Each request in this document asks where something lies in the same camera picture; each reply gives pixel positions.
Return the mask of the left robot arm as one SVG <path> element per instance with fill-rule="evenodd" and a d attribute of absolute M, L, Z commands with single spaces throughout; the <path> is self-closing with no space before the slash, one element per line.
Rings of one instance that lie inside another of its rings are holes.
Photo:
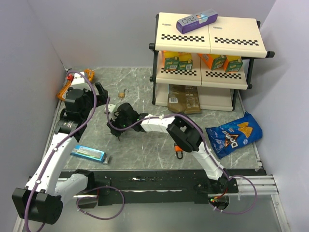
<path fill-rule="evenodd" d="M 25 187 L 16 188 L 12 200 L 20 218 L 45 224 L 55 224 L 63 206 L 77 193 L 90 194 L 95 190 L 94 173 L 77 169 L 63 183 L 57 180 L 87 125 L 93 107 L 105 105 L 108 91 L 96 82 L 98 95 L 86 88 L 70 87 L 65 108 L 56 123 L 50 147 L 35 174 Z"/>

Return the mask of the orange black padlock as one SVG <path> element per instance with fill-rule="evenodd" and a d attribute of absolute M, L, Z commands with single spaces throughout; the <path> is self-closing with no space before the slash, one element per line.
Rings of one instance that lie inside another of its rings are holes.
<path fill-rule="evenodd" d="M 176 154 L 176 158 L 179 160 L 183 159 L 183 150 L 176 144 L 174 143 L 174 151 Z"/>

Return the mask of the brass padlock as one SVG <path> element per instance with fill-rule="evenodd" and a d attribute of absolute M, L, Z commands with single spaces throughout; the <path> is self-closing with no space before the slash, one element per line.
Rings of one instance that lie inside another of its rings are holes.
<path fill-rule="evenodd" d="M 118 97 L 123 99 L 126 96 L 126 93 L 128 93 L 128 89 L 124 89 L 122 92 L 119 92 Z"/>

